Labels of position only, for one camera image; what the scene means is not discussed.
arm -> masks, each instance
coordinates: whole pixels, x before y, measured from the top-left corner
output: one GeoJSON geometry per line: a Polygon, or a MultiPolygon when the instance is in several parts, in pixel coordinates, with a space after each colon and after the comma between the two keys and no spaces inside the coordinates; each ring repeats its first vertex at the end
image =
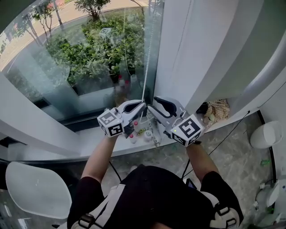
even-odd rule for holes
{"type": "Polygon", "coordinates": [[[211,160],[210,156],[207,155],[201,145],[189,145],[187,147],[187,153],[193,170],[201,183],[204,176],[209,172],[214,171],[219,173],[218,168],[215,166],[214,162],[211,160]]]}
{"type": "Polygon", "coordinates": [[[118,136],[112,138],[109,138],[108,136],[104,137],[89,157],[81,178],[92,177],[101,183],[106,173],[117,137],[118,136]]]}

pavement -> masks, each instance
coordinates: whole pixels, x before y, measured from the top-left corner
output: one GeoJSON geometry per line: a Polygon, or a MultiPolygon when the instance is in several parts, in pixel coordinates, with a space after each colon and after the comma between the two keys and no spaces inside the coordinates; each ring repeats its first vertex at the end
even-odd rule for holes
{"type": "MultiPolygon", "coordinates": [[[[148,1],[131,1],[131,0],[111,0],[110,3],[108,3],[101,11],[108,11],[112,9],[118,9],[118,8],[130,8],[130,7],[138,7],[138,6],[147,6],[148,1]]],[[[84,13],[82,11],[76,10],[76,7],[74,6],[73,1],[67,3],[66,5],[59,7],[59,16],[61,18],[62,23],[72,21],[74,19],[77,19],[82,16],[87,16],[87,13],[84,13]]],[[[51,28],[55,28],[59,26],[59,21],[56,15],[56,12],[54,11],[52,13],[52,26],[51,28]]],[[[40,36],[44,34],[44,30],[42,25],[39,21],[33,21],[33,27],[36,31],[37,36],[40,36]]],[[[7,46],[1,55],[0,58],[0,70],[2,71],[4,67],[13,60],[14,57],[28,44],[30,44],[34,39],[31,37],[31,35],[28,32],[25,32],[23,36],[20,38],[13,38],[10,42],[7,43],[7,46]]]]}

window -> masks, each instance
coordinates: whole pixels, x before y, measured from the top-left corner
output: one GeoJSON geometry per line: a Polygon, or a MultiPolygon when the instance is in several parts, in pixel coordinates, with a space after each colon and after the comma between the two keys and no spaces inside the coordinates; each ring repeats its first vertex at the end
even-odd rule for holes
{"type": "Polygon", "coordinates": [[[153,98],[164,1],[87,2],[36,1],[0,35],[2,73],[62,122],[141,99],[146,71],[153,98]]]}

gray floor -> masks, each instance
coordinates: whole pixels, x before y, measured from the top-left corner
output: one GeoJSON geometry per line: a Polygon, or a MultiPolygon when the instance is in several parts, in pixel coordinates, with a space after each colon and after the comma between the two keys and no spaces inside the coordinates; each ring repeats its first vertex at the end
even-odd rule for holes
{"type": "MultiPolygon", "coordinates": [[[[201,138],[204,149],[210,153],[237,123],[205,134],[201,138]]],[[[259,212],[256,212],[252,206],[255,195],[259,184],[269,180],[272,176],[271,164],[260,165],[261,160],[270,160],[269,150],[254,149],[248,142],[251,133],[260,125],[261,123],[256,113],[246,117],[211,154],[211,158],[217,165],[222,178],[231,186],[239,200],[245,217],[241,228],[246,228],[249,223],[257,220],[259,212]]],[[[165,168],[181,177],[187,160],[185,148],[180,144],[171,144],[143,152],[113,157],[111,162],[121,178],[127,176],[131,166],[140,164],[165,168]]],[[[83,167],[84,165],[72,165],[69,166],[69,169],[75,176],[80,178],[83,167]]],[[[191,178],[198,188],[200,187],[200,183],[193,172],[187,177],[191,178]]],[[[112,168],[109,167],[102,182],[103,193],[106,195],[109,189],[117,184],[119,184],[119,179],[112,168]]],[[[7,191],[0,193],[0,201],[5,203],[12,213],[12,218],[6,221],[12,222],[13,227],[9,226],[8,228],[21,228],[17,221],[18,218],[30,218],[25,220],[29,229],[40,228],[40,225],[43,229],[52,228],[51,224],[61,223],[59,220],[24,213],[15,206],[7,191]]]]}

fiducial marker cube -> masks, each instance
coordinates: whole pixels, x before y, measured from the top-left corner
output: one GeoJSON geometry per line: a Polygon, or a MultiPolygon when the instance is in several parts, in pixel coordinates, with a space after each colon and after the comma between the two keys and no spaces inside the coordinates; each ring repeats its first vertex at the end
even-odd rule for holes
{"type": "Polygon", "coordinates": [[[106,110],[97,118],[101,129],[108,137],[113,137],[124,133],[123,120],[112,112],[106,110]]]}
{"type": "Polygon", "coordinates": [[[106,39],[110,37],[110,33],[111,33],[111,28],[103,28],[99,32],[99,36],[101,39],[104,39],[106,41],[106,39]]]}
{"type": "Polygon", "coordinates": [[[171,129],[171,137],[183,146],[187,147],[203,135],[204,129],[205,128],[200,124],[196,116],[192,114],[171,129]]]}

